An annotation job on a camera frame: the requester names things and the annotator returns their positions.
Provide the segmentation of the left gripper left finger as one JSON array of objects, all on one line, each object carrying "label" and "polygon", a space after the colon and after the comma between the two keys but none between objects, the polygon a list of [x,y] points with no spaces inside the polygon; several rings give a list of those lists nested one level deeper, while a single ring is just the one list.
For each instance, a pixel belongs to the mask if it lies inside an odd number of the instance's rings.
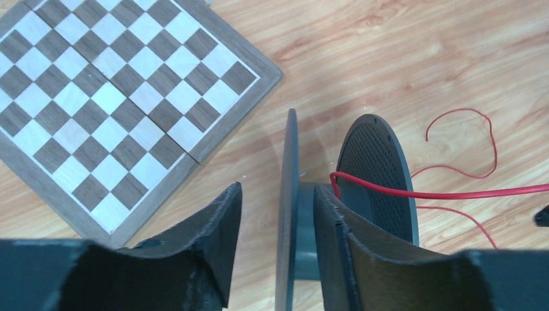
[{"label": "left gripper left finger", "polygon": [[133,248],[86,239],[3,239],[2,310],[221,310],[240,229],[235,182]]}]

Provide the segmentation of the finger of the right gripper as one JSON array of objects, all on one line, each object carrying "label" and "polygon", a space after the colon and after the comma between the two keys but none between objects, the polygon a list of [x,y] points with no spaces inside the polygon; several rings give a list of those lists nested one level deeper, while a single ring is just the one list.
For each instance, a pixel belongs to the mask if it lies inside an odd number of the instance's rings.
[{"label": "finger of the right gripper", "polygon": [[549,205],[538,211],[533,217],[537,227],[549,227]]}]

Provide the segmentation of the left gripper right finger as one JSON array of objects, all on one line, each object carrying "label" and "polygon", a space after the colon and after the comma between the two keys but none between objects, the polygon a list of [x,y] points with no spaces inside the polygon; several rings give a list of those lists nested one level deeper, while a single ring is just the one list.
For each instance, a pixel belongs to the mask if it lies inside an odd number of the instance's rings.
[{"label": "left gripper right finger", "polygon": [[548,252],[415,246],[317,187],[313,217],[326,310],[547,310]]}]

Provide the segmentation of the dark grey cable spool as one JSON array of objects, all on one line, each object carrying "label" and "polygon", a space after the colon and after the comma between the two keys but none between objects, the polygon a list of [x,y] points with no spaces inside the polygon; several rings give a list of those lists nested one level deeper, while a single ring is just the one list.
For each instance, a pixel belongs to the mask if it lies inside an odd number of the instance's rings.
[{"label": "dark grey cable spool", "polygon": [[[292,310],[295,280],[319,281],[313,222],[317,184],[300,180],[298,122],[295,109],[287,115],[280,182],[275,310]],[[394,131],[383,118],[364,114],[352,124],[341,147],[336,169],[376,185],[412,190],[405,155]],[[383,194],[337,178],[342,202],[385,231],[419,244],[413,198]]]}]

